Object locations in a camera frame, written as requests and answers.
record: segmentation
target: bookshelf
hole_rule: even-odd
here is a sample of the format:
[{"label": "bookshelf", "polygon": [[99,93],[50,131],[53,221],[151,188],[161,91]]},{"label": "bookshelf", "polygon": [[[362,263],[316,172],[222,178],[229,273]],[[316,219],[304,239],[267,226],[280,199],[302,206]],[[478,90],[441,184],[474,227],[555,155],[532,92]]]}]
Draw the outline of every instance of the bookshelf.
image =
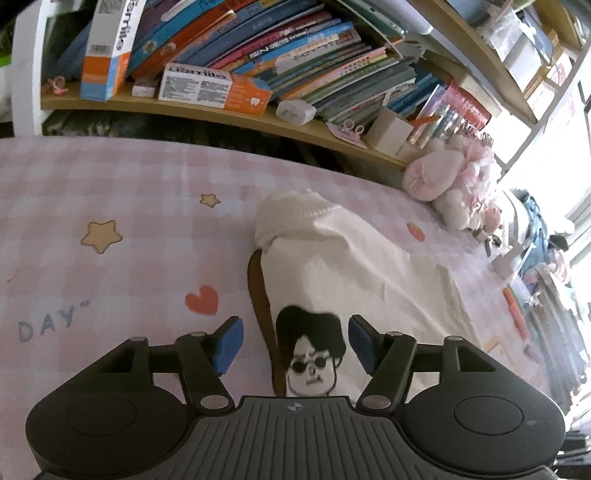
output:
[{"label": "bookshelf", "polygon": [[452,44],[444,44],[444,47],[459,50],[460,55],[478,71],[474,72],[475,76],[478,77],[479,73],[490,83],[510,113],[526,125],[535,125],[537,119],[531,107],[501,59],[451,5],[444,0],[408,0],[408,3],[433,25],[444,41],[447,40],[445,43]]},{"label": "bookshelf", "polygon": [[[177,103],[157,102],[152,99],[137,99],[129,94],[129,87],[108,103],[85,102],[76,97],[77,87],[72,86],[70,94],[59,98],[41,97],[41,66],[48,20],[61,14],[93,8],[95,0],[36,0],[17,19],[14,49],[12,52],[12,105],[15,135],[27,137],[41,135],[43,122],[52,109],[108,109],[130,112],[151,112],[164,115],[185,116],[243,128],[258,129],[264,132],[294,138],[311,144],[331,148],[341,153],[355,155],[368,161],[388,162],[403,169],[404,162],[389,158],[378,152],[363,150],[332,137],[326,126],[314,122],[301,128],[284,124],[274,116],[272,108],[262,118],[246,117],[226,111],[210,111],[197,106]],[[321,0],[332,6],[338,0]],[[552,119],[556,109],[572,94],[579,77],[585,71],[587,45],[582,45],[569,13],[559,0],[537,0],[535,7],[543,19],[558,34],[569,56],[576,60],[569,81],[556,93],[554,102],[539,121],[528,105],[524,94],[508,73],[496,53],[489,48],[477,32],[445,0],[408,0],[408,2],[433,26],[433,32],[426,37],[416,35],[416,40],[441,47],[441,53],[450,60],[456,60],[471,72],[480,85],[509,113],[516,116],[531,129],[531,134],[518,153],[506,164],[499,162],[507,171],[529,146],[543,134],[547,122]],[[365,34],[378,38],[379,35],[369,25],[356,22],[356,27],[364,28]]]},{"label": "bookshelf", "polygon": [[581,51],[583,46],[573,19],[558,0],[536,0],[534,8],[540,20],[554,29],[565,48]]},{"label": "bookshelf", "polygon": [[42,110],[107,110],[117,112],[157,113],[160,115],[178,116],[192,120],[202,120],[233,127],[259,130],[281,137],[299,140],[320,147],[329,148],[342,154],[352,155],[362,160],[380,163],[399,170],[407,166],[402,160],[384,155],[368,148],[356,147],[336,138],[327,126],[312,120],[302,127],[294,127],[275,115],[275,107],[268,106],[263,116],[247,115],[231,112],[221,108],[210,108],[178,102],[161,102],[154,98],[134,97],[131,95],[131,83],[124,84],[119,93],[108,102],[93,102],[79,98],[79,85],[68,84],[70,91],[64,96],[53,93],[41,96]]}]

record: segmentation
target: bedsheet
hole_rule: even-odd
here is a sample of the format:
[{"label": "bedsheet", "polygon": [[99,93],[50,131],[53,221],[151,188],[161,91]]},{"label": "bedsheet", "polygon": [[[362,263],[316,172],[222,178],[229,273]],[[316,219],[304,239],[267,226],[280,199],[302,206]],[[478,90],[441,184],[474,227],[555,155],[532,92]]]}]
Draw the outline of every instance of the bedsheet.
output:
[{"label": "bedsheet", "polygon": [[[275,158],[113,138],[0,141],[0,479],[38,473],[24,434],[33,405],[131,336],[173,342],[231,315],[244,346],[223,381],[272,395],[246,283],[258,203],[319,192],[412,253],[449,267],[485,348],[548,392],[527,357],[485,249],[445,231],[405,193]],[[156,383],[179,394],[170,375]]]}]

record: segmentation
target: round button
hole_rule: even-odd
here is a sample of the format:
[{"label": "round button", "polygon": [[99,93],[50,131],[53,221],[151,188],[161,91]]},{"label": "round button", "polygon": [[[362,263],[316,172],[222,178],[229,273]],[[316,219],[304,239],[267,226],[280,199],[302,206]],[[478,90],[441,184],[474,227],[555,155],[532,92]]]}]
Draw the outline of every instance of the round button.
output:
[{"label": "round button", "polygon": [[365,397],[361,403],[372,410],[383,410],[384,408],[388,408],[391,404],[390,399],[383,395],[369,395]]},{"label": "round button", "polygon": [[456,405],[453,415],[462,427],[481,435],[504,435],[523,421],[517,405],[498,397],[468,398]]},{"label": "round button", "polygon": [[135,407],[121,398],[91,398],[74,406],[70,426],[91,437],[105,437],[122,432],[135,422]]},{"label": "round button", "polygon": [[208,395],[201,399],[202,407],[208,410],[219,410],[220,408],[226,408],[230,404],[230,401],[222,395]]}]

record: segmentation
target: star print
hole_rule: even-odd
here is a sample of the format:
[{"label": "star print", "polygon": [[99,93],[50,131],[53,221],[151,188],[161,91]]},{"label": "star print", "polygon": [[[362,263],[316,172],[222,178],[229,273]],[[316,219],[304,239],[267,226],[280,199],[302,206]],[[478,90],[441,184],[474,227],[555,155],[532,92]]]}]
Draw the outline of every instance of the star print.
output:
[{"label": "star print", "polygon": [[221,203],[213,193],[201,194],[201,205],[207,205],[210,208],[215,207],[218,203]]},{"label": "star print", "polygon": [[116,244],[122,240],[123,237],[117,231],[115,221],[110,220],[105,223],[89,223],[88,233],[80,240],[80,243],[94,248],[98,254],[103,254],[109,245]]}]

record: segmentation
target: ribbed black surface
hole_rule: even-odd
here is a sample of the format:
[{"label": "ribbed black surface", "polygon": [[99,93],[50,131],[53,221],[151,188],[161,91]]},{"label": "ribbed black surface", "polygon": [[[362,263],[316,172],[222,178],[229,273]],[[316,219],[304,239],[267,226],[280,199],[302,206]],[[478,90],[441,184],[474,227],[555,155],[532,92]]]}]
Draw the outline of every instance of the ribbed black surface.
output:
[{"label": "ribbed black surface", "polygon": [[[230,415],[199,421],[175,455],[128,480],[462,478],[419,457],[388,419],[358,414],[343,398],[247,398]],[[540,469],[524,478],[554,477]]]}]

